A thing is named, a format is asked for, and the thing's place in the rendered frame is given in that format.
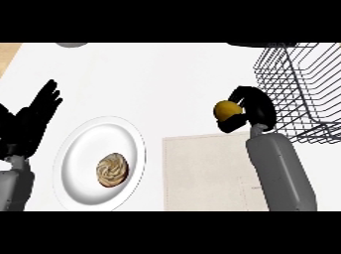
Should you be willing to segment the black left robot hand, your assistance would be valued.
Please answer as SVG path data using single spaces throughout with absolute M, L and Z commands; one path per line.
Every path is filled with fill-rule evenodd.
M 0 103 L 0 160 L 11 156 L 33 156 L 47 125 L 63 99 L 57 83 L 48 80 L 29 106 L 13 114 Z

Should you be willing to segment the beige placemat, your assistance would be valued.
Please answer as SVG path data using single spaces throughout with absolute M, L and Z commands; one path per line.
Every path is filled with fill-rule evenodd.
M 166 210 L 267 211 L 248 132 L 162 141 Z

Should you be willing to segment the white round plate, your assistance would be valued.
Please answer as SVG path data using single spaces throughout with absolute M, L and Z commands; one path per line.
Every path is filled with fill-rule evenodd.
M 67 137 L 54 164 L 54 192 L 70 211 L 110 211 L 129 198 L 146 163 L 141 135 L 119 117 L 87 121 Z

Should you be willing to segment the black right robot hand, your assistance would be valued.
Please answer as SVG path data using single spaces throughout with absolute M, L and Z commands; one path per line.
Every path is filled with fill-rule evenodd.
M 221 131 L 231 133 L 246 123 L 250 125 L 262 124 L 265 126 L 262 131 L 270 131 L 276 124 L 276 111 L 267 94 L 256 87 L 239 86 L 228 100 L 239 105 L 245 112 L 217 121 Z

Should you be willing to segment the grey round object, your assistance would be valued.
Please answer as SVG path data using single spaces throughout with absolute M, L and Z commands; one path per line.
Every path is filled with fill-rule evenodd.
M 70 49 L 70 48 L 78 48 L 78 47 L 87 45 L 87 43 L 56 43 L 56 44 L 57 44 L 60 47 L 67 48 L 67 49 Z

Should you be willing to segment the yellow lemon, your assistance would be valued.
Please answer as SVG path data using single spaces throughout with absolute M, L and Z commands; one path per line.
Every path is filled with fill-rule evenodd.
M 219 121 L 225 121 L 233 115 L 242 114 L 243 109 L 230 100 L 222 100 L 215 104 L 214 115 Z

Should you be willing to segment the cream frosted cupcake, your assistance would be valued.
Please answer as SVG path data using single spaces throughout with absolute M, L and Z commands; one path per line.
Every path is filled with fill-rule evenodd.
M 118 186 L 128 176 L 128 164 L 121 154 L 109 154 L 97 163 L 95 176 L 98 183 L 112 188 Z

